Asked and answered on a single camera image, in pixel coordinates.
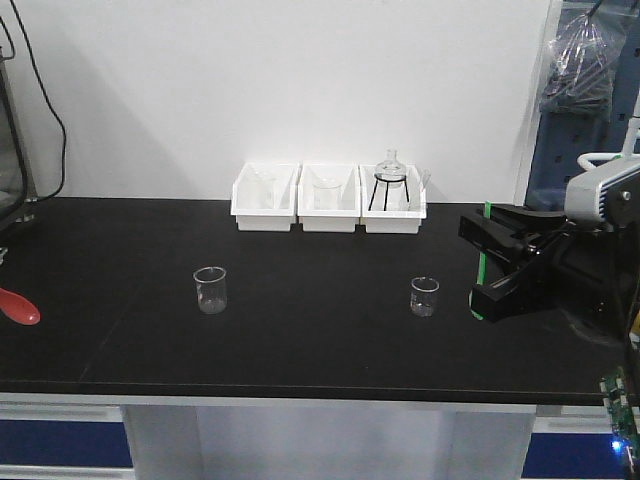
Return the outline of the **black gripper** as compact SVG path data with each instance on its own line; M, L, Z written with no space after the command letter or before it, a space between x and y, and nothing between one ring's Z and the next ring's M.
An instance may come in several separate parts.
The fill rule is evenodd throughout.
M460 217L458 235L505 273L474 285L481 320L558 310L570 320L630 318L630 229L586 230L562 212L486 204Z

